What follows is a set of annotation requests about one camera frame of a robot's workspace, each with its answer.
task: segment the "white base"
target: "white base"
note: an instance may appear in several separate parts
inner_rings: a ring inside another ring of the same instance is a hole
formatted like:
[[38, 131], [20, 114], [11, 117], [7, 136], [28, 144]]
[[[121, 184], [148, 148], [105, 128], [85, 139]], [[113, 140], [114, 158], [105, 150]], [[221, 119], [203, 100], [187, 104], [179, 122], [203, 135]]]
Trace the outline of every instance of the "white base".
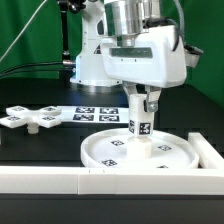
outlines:
[[168, 133], [153, 131], [153, 135], [149, 137], [152, 141], [152, 153], [150, 153], [152, 155], [147, 157], [148, 150], [142, 152], [142, 147], [137, 146], [138, 144], [135, 144], [134, 148], [129, 146], [130, 137], [132, 135], [126, 128], [102, 131], [89, 136], [81, 145], [83, 164], [90, 168], [181, 169], [198, 167], [198, 155], [184, 139]]
[[189, 142], [197, 147], [201, 169], [0, 166], [0, 193], [224, 195], [222, 157], [199, 133], [191, 133]]

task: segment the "green backdrop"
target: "green backdrop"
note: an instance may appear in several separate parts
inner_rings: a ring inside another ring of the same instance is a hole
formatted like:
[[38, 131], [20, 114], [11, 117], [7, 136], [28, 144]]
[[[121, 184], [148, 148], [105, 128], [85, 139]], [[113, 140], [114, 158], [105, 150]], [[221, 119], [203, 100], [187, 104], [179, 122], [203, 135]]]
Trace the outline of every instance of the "green backdrop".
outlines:
[[[42, 0], [0, 1], [0, 56], [3, 55]], [[224, 1], [181, 0], [185, 12], [186, 42], [205, 51], [196, 69], [188, 69], [187, 83], [224, 107]], [[177, 18], [172, 0], [163, 0], [164, 14]], [[69, 13], [70, 52], [81, 50], [81, 15]], [[8, 56], [0, 71], [30, 63], [61, 60], [60, 11], [48, 0]], [[23, 77], [57, 78], [55, 73], [23, 74]]]

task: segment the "black table surface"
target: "black table surface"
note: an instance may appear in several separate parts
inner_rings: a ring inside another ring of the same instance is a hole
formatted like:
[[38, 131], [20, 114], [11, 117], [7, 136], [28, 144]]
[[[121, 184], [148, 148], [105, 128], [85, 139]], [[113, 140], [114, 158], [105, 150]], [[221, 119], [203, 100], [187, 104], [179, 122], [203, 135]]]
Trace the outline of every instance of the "black table surface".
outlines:
[[[89, 94], [64, 88], [59, 80], [0, 80], [0, 115], [16, 105], [128, 106], [122, 91]], [[30, 136], [26, 127], [1, 126], [0, 165], [82, 166], [82, 140], [119, 127], [127, 124], [63, 123]], [[192, 86], [162, 91], [155, 129], [185, 139], [189, 132], [200, 132], [224, 155], [224, 110]], [[223, 196], [0, 195], [2, 223], [222, 223], [223, 209]]]

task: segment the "cross-shaped white piece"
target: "cross-shaped white piece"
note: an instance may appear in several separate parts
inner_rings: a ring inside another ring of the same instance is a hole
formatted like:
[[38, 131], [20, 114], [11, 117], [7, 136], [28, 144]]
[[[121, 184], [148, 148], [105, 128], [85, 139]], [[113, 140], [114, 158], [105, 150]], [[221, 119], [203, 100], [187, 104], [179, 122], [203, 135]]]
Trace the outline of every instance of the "cross-shaped white piece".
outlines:
[[61, 109], [54, 106], [42, 108], [40, 110], [29, 110], [25, 107], [15, 106], [6, 109], [9, 117], [0, 119], [0, 124], [9, 128], [16, 128], [28, 124], [28, 132], [36, 134], [39, 125], [45, 128], [61, 124], [61, 120], [54, 117], [61, 114]]

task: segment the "circular white tray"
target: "circular white tray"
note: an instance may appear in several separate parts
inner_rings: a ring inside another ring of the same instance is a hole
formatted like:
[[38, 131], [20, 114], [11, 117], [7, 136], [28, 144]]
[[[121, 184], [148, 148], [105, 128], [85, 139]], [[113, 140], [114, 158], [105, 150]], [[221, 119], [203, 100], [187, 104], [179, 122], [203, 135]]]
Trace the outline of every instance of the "circular white tray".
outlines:
[[199, 157], [191, 145], [177, 136], [153, 131], [152, 156], [130, 159], [127, 156], [128, 129], [98, 132], [86, 138], [81, 145], [81, 160], [92, 168], [197, 168]]

